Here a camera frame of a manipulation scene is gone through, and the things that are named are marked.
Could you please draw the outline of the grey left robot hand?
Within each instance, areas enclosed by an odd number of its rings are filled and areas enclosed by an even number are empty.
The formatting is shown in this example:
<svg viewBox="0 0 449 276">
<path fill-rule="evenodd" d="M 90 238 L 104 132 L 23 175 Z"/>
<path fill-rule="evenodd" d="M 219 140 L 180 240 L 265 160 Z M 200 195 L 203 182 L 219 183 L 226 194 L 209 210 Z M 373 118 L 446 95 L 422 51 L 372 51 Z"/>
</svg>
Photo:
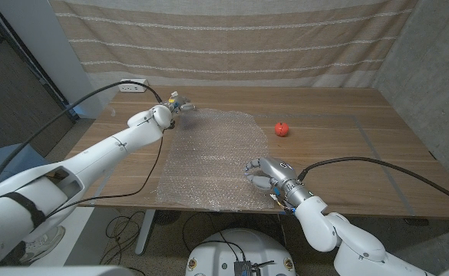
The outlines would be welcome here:
<svg viewBox="0 0 449 276">
<path fill-rule="evenodd" d="M 181 113 L 196 109 L 196 106 L 191 102 L 190 98 L 178 94 L 177 91 L 174 91 L 163 105 L 167 107 L 171 113 Z"/>
</svg>

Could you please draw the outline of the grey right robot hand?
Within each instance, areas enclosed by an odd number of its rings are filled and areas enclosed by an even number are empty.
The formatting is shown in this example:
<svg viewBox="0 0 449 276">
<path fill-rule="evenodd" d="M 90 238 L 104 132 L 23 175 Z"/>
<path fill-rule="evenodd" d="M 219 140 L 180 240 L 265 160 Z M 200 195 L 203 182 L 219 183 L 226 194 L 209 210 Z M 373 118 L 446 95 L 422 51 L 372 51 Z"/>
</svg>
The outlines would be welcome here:
<svg viewBox="0 0 449 276">
<path fill-rule="evenodd" d="M 279 191 L 279 195 L 293 207 L 313 197 L 299 180 L 296 171 L 283 160 L 273 157 L 253 159 L 245 165 L 244 172 L 257 189 Z"/>
</svg>

